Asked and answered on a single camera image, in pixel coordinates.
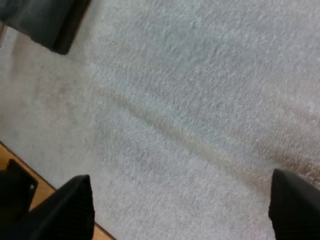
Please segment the dark gray fabric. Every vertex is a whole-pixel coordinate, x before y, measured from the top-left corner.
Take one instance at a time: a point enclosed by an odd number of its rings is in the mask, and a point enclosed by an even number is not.
[[[69,35],[75,34],[77,23],[88,2],[88,0],[0,0],[0,20],[30,36],[37,43],[55,52],[66,53],[57,45],[62,38],[69,39]],[[72,27],[65,30],[70,22]]]

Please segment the wooden floor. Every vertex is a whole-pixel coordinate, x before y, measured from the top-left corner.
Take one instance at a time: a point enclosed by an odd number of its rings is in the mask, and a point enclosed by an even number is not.
[[[42,203],[47,197],[53,194],[56,190],[46,182],[40,175],[33,171],[28,165],[26,165],[20,158],[14,155],[9,149],[7,149],[0,142],[0,170],[6,169],[6,166],[10,159],[16,160],[29,174],[31,174],[37,181],[38,186],[34,194],[33,201],[30,209],[32,210],[40,203]],[[103,230],[96,224],[94,228],[93,240],[114,240],[115,238]]]

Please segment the black object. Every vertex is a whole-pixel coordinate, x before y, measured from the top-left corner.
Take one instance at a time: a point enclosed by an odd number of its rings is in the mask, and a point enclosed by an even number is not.
[[[37,185],[38,182],[12,159],[6,170],[0,171],[0,230],[28,213]]]
[[[290,171],[275,169],[269,217],[277,240],[319,240],[320,191]]]
[[[19,222],[1,240],[91,240],[95,227],[90,177],[72,178]]]
[[[90,0],[0,0],[0,22],[67,54]]]

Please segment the wood trim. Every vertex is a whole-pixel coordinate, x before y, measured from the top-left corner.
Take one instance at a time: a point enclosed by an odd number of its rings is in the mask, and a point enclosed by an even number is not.
[[[50,185],[44,178],[42,178],[24,161],[22,161],[13,152],[11,152],[2,142],[0,142],[0,170],[6,169],[10,159],[16,160],[17,163],[19,163],[30,175],[32,175],[38,181],[38,186],[36,188],[30,206],[31,210],[56,191],[56,189],[52,185]],[[96,223],[92,240],[115,240],[115,238]]]

